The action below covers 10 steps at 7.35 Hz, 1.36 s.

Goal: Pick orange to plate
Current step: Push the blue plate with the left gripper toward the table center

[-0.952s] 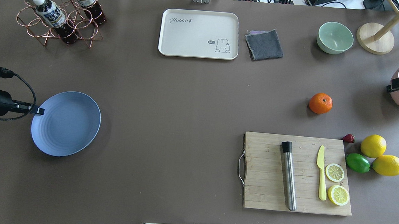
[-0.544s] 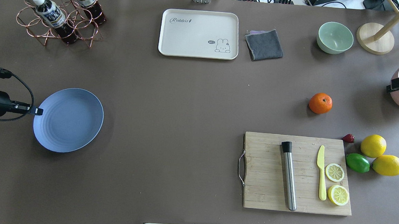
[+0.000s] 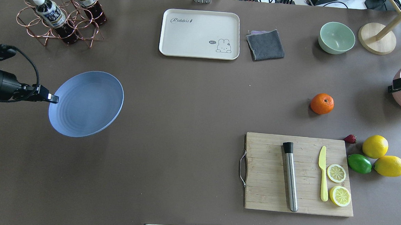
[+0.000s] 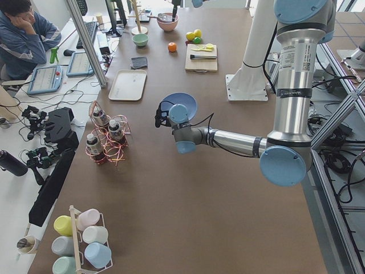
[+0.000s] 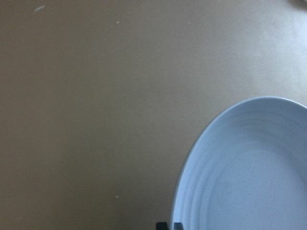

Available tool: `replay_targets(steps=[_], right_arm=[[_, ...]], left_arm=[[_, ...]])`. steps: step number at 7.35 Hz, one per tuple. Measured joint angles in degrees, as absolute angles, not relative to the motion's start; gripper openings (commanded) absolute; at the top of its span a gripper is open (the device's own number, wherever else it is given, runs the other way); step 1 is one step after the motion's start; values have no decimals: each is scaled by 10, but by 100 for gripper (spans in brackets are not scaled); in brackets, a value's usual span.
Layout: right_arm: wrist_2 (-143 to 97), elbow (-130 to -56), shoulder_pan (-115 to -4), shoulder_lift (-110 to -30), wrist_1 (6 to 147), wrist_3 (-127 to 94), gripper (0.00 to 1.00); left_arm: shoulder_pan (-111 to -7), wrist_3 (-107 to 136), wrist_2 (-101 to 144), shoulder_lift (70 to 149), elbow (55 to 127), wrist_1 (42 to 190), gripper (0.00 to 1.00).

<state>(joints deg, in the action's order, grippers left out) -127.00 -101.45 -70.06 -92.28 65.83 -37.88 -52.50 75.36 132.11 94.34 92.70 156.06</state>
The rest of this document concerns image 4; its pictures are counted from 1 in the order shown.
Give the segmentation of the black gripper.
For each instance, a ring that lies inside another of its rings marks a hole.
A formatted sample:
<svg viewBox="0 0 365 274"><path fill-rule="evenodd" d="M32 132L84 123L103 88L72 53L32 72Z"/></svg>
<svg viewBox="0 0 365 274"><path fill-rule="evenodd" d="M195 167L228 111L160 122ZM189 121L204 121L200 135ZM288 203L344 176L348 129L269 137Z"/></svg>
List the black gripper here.
<svg viewBox="0 0 365 274"><path fill-rule="evenodd" d="M162 108L160 108L160 110L156 110L155 127L170 125L171 123L169 121L169 110L163 110Z"/></svg>

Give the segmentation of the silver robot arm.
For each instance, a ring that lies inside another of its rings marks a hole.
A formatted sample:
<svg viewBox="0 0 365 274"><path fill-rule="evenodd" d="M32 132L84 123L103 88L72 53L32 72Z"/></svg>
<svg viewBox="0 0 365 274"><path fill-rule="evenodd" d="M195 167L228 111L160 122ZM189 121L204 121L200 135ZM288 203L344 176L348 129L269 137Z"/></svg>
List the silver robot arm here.
<svg viewBox="0 0 365 274"><path fill-rule="evenodd" d="M243 63L226 77L230 100L265 100L265 62L276 39L281 44L275 89L275 115L267 137L249 136L209 126L194 127L197 103L189 94L165 97L155 126L171 128L177 150L192 152L199 144L258 158L263 176L278 186L303 180L312 164L307 118L312 96L317 46L332 39L335 1L259 1Z"/></svg>
<svg viewBox="0 0 365 274"><path fill-rule="evenodd" d="M193 4L194 8L201 7L203 5L203 2L205 2L205 0L192 0L192 4ZM177 8L181 5L181 0L171 0L171 3L173 5L172 22L174 22L176 19L176 15L177 15Z"/></svg>

